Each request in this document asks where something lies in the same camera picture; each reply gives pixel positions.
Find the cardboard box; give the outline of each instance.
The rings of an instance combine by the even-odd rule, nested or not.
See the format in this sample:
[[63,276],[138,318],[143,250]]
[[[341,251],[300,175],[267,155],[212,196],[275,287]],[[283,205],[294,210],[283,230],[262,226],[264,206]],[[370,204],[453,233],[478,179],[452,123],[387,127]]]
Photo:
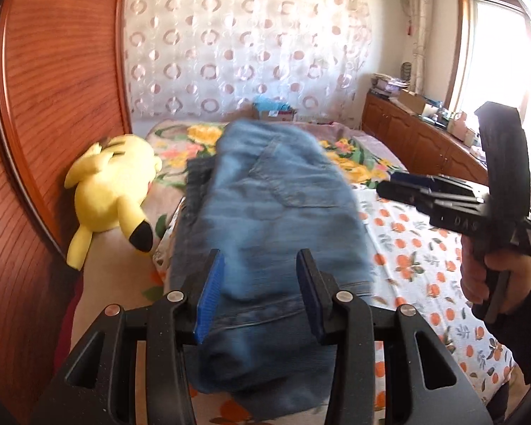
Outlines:
[[262,121],[293,121],[295,117],[295,110],[263,110],[258,111],[253,108],[253,118]]
[[404,89],[399,92],[398,101],[408,109],[413,110],[417,115],[422,115],[427,103],[423,96],[418,94],[411,95]]

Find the window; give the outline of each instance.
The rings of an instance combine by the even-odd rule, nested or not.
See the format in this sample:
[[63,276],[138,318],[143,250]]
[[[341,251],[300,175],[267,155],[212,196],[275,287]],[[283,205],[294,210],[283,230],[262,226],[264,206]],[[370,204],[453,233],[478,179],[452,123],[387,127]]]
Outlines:
[[453,69],[450,110],[474,111],[492,101],[516,107],[523,119],[531,66],[529,19],[514,0],[460,0],[459,55]]
[[459,0],[459,33],[445,106],[466,112],[486,101],[516,107],[531,168],[531,20],[517,0]]

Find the black sleeve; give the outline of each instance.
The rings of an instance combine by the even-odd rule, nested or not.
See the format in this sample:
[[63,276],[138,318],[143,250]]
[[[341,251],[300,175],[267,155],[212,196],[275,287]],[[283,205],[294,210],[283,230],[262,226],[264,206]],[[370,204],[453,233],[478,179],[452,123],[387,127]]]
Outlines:
[[531,383],[531,293],[511,315],[500,315],[494,324],[486,325],[500,343],[508,347],[523,371],[525,383]]

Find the cabinet door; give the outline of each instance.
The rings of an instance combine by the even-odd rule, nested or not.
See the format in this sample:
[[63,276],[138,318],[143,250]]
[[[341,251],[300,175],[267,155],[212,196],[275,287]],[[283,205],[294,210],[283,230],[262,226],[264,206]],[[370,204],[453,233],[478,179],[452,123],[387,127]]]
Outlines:
[[387,132],[380,140],[405,164],[409,156],[411,132],[416,121],[403,112],[390,111],[388,116]]
[[381,140],[382,130],[385,129],[384,124],[386,120],[387,116],[383,107],[375,100],[369,100],[362,116],[362,130]]
[[412,154],[405,160],[405,166],[414,174],[436,176],[442,170],[449,142],[425,123],[419,123],[416,131],[408,142]]
[[487,185],[487,170],[470,154],[456,147],[454,144],[446,155],[442,173],[445,176],[458,177],[465,181]]

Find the bed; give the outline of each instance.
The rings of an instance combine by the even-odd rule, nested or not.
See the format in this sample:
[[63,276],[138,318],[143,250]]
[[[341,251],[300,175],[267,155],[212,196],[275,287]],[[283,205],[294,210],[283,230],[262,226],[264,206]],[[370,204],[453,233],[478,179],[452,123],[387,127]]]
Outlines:
[[[154,127],[147,140],[163,160],[163,168],[152,184],[143,207],[161,243],[153,257],[137,253],[118,229],[95,235],[83,269],[82,282],[65,316],[59,340],[57,365],[97,315],[110,303],[126,309],[149,305],[160,298],[173,255],[167,233],[185,183],[187,159],[215,152],[224,123],[185,123],[167,120]],[[401,162],[378,140],[342,124],[289,124],[313,134],[327,156],[338,165],[351,184],[358,215],[369,234],[369,256],[375,283],[372,304],[395,309],[413,304],[431,324],[477,394],[487,402],[510,377],[514,365],[511,352],[491,336],[472,315],[460,289],[460,238],[436,229],[428,217],[414,208],[381,199],[375,186],[389,174],[402,169]],[[374,404],[377,420],[384,417],[385,381],[382,344],[376,346]],[[136,392],[142,400],[143,346],[138,352]],[[197,421],[238,423],[251,417],[227,394],[203,395],[191,390]],[[322,423],[326,404],[316,410],[272,423]],[[138,407],[137,423],[146,422],[145,409]]]

